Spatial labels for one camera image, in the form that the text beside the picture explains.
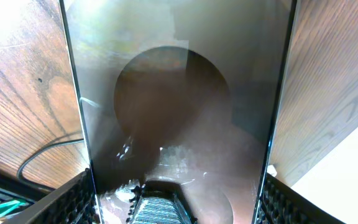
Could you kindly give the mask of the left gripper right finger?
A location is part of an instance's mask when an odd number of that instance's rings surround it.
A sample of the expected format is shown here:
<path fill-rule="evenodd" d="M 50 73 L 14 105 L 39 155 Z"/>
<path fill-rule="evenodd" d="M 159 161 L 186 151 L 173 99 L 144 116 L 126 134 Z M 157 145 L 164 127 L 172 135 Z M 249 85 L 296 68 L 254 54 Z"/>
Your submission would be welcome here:
<path fill-rule="evenodd" d="M 270 174 L 257 202 L 255 224 L 343 224 Z"/>

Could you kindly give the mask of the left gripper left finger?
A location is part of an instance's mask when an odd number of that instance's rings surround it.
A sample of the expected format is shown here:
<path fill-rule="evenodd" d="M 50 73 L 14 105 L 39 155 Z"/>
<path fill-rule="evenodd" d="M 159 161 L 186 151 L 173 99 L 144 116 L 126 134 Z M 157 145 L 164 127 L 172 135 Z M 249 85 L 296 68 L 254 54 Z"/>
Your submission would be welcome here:
<path fill-rule="evenodd" d="M 54 190 L 4 224 L 97 223 L 96 196 L 89 169 Z"/>

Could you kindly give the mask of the Samsung Galaxy smartphone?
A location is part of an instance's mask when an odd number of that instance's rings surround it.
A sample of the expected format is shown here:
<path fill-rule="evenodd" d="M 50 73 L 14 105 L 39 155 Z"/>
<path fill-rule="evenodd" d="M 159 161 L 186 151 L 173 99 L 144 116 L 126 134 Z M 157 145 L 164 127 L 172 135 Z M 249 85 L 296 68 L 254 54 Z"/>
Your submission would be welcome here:
<path fill-rule="evenodd" d="M 103 223 L 254 223 L 297 1 L 59 7 Z"/>

